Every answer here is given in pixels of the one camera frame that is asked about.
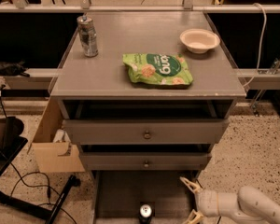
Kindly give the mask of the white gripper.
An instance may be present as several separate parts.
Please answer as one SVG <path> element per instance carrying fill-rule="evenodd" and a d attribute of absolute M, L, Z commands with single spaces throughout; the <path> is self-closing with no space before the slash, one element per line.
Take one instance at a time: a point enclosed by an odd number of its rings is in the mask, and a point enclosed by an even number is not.
<path fill-rule="evenodd" d="M 199 210 L 192 210 L 182 224 L 199 224 L 204 216 L 233 217 L 239 210 L 236 194 L 203 189 L 199 184 L 189 181 L 184 176 L 180 176 L 179 179 L 193 194 L 196 193 L 196 204 Z"/>

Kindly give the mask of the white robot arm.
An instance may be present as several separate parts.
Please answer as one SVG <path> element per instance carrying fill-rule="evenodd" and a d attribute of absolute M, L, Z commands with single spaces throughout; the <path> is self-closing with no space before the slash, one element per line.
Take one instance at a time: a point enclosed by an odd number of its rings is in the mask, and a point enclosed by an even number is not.
<path fill-rule="evenodd" d="M 260 190 L 244 186 L 237 193 L 203 189 L 180 176 L 194 194 L 196 207 L 183 224 L 198 224 L 204 217 L 227 217 L 237 224 L 280 224 L 280 205 Z"/>

